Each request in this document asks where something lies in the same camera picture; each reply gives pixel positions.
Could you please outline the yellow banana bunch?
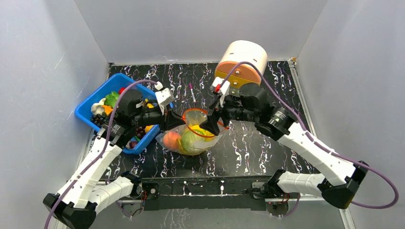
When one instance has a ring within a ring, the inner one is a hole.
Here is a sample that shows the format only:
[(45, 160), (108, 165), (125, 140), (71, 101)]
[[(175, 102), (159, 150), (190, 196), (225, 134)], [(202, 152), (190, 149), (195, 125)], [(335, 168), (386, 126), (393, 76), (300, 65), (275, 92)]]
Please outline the yellow banana bunch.
[(198, 137), (202, 137), (205, 139), (211, 139), (216, 137), (214, 134), (212, 134), (211, 132), (200, 128), (199, 125), (192, 125), (192, 126), (187, 126), (189, 131), (191, 131), (193, 134), (197, 135)]

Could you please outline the peach fruit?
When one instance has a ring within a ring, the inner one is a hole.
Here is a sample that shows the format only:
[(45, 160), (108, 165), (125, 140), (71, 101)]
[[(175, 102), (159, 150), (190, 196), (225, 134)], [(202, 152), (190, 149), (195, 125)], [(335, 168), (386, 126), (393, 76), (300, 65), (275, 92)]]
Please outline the peach fruit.
[(173, 131), (168, 131), (167, 133), (165, 133), (162, 142), (163, 142), (163, 146), (171, 151), (177, 151), (179, 150), (179, 140), (180, 140), (181, 136)]

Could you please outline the clear zip top bag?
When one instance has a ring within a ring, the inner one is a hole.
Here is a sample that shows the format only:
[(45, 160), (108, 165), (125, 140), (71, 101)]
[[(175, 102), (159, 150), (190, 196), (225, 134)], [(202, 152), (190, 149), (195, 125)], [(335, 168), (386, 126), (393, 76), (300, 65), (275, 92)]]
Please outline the clear zip top bag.
[(156, 136), (157, 142), (164, 148), (182, 155), (195, 156), (212, 148), (224, 135), (228, 127), (222, 122), (217, 122), (220, 133), (214, 135), (199, 127), (207, 120), (207, 111), (200, 108), (186, 110), (182, 116), (184, 125), (170, 131), (165, 131)]

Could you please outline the green cabbage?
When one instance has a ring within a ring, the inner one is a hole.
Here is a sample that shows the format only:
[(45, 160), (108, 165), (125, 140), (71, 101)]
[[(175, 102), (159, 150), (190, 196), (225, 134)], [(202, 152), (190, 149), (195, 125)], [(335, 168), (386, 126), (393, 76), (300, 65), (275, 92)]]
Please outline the green cabbage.
[(204, 149), (199, 145), (204, 141), (205, 138), (198, 137), (189, 130), (183, 132), (180, 139), (181, 153), (185, 155), (197, 155), (202, 153)]

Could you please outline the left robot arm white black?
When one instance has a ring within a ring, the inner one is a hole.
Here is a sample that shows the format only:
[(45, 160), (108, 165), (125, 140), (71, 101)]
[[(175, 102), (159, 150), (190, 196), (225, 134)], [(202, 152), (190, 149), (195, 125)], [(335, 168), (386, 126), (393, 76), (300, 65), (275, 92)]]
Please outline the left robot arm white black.
[(84, 161), (62, 188), (45, 196), (43, 203), (49, 215), (44, 228), (54, 218), (71, 229), (87, 229), (100, 211), (120, 198), (140, 197), (143, 191), (140, 178), (128, 172), (103, 188), (94, 188), (107, 166), (136, 135), (138, 127), (157, 125), (160, 130), (170, 130), (184, 124), (171, 108), (174, 98), (170, 89), (158, 90), (155, 97), (152, 103), (156, 106), (149, 108), (140, 91), (124, 89)]

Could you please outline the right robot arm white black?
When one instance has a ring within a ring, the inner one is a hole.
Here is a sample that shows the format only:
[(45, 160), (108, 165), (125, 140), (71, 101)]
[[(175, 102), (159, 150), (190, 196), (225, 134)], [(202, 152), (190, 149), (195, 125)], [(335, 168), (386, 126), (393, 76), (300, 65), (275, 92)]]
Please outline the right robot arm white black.
[(232, 120), (252, 122), (260, 133), (292, 149), (318, 170), (317, 174), (298, 174), (279, 169), (265, 184), (252, 186), (250, 194), (255, 198), (310, 194), (322, 197), (336, 208), (346, 209), (367, 170), (325, 152), (324, 146), (316, 144), (315, 138), (291, 113), (268, 101), (266, 91), (258, 84), (243, 85), (238, 101), (232, 99), (229, 86), (219, 78), (211, 85), (216, 98), (200, 128), (219, 135), (219, 120), (224, 125)]

